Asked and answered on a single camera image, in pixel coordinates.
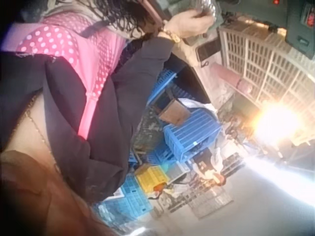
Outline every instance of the yellow plastic crate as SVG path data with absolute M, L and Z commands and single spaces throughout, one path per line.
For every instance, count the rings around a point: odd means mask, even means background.
M 145 193 L 151 193 L 155 186 L 169 181 L 169 178 L 160 166 L 151 166 L 145 172 L 136 175 L 136 177 Z

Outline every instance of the bright light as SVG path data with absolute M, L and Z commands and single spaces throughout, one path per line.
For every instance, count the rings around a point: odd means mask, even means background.
M 129 236 L 138 236 L 138 235 L 144 233 L 145 230 L 146 230 L 145 227 L 141 227 L 141 228 L 136 229 L 135 231 L 133 231 Z
M 296 114 L 280 104 L 270 105 L 256 123 L 255 136 L 276 145 L 280 140 L 290 138 L 299 128 Z
M 292 172 L 280 170 L 273 164 L 255 157 L 246 158 L 247 166 L 273 182 L 296 199 L 315 207 L 315 183 Z

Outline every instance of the hand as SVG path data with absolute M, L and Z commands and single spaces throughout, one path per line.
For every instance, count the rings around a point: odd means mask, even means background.
M 189 10 L 172 17 L 164 26 L 166 30 L 176 34 L 180 38 L 188 38 L 207 32 L 213 25 L 213 16 L 198 17 L 200 12 Z

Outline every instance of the white plastic bag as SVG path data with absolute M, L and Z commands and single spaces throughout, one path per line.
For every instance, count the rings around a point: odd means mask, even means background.
M 211 104 L 211 103 L 207 103 L 207 104 L 203 104 L 201 102 L 197 102 L 188 98 L 178 98 L 178 100 L 187 108 L 204 108 L 209 110 L 214 117 L 219 120 L 218 116 L 217 116 L 217 112 L 218 110 Z

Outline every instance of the black strap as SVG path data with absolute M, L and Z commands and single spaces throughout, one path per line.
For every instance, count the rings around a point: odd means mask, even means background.
M 79 35 L 84 38 L 90 38 L 93 34 L 98 32 L 101 28 L 109 26 L 109 21 L 98 21 L 91 26 L 88 26 Z

